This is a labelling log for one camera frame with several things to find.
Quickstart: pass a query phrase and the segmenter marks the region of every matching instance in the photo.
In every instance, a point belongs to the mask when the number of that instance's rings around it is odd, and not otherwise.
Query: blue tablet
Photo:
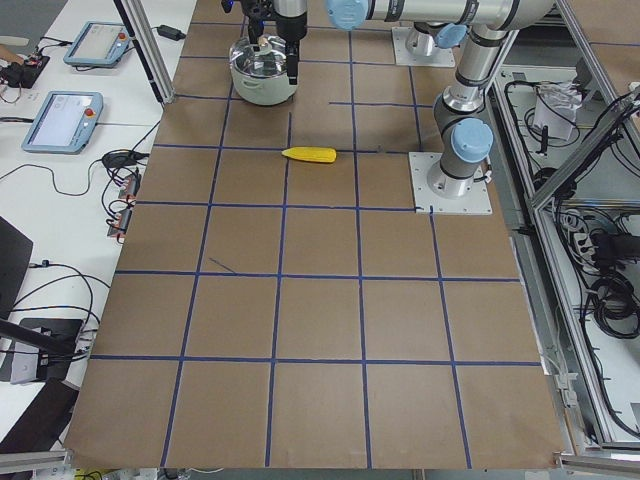
[[[87,22],[69,47],[64,63],[76,67],[111,68],[129,47],[124,25],[111,22]]]
[[[100,93],[49,92],[22,142],[22,149],[78,153],[89,142],[101,112]]]

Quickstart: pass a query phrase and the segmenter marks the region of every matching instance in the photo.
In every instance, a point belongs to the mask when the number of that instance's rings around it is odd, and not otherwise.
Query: device screen
[[[30,143],[54,147],[70,145],[91,100],[90,95],[53,95]]]
[[[122,25],[92,24],[72,57],[104,60],[121,31]]]

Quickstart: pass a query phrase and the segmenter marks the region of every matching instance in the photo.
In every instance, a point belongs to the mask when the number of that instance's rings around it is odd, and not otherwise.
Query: black monitor
[[[75,319],[26,318],[20,325],[8,321],[18,298],[29,262],[33,242],[17,228],[0,217],[0,337],[12,340],[10,350],[16,343],[27,344],[53,355],[72,355],[75,352],[76,336],[82,321]],[[13,355],[7,354],[0,367],[0,381],[11,374]],[[48,369],[47,378],[64,378],[66,365]]]

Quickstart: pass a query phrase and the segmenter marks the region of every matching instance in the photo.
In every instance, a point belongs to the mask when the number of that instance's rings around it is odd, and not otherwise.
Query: blue joint cap
[[[369,0],[325,0],[331,23],[341,30],[362,25],[369,13]]]
[[[455,126],[451,146],[460,160],[480,163],[491,151],[493,132],[482,120],[465,118]]]
[[[466,25],[455,25],[453,23],[449,23],[440,29],[438,34],[435,36],[434,41],[438,48],[453,48],[462,43],[466,34]]]

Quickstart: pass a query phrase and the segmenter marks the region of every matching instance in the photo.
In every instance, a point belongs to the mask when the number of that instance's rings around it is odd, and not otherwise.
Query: yellow object
[[[302,162],[333,163],[338,156],[333,148],[325,147],[293,147],[282,152],[287,158]]]

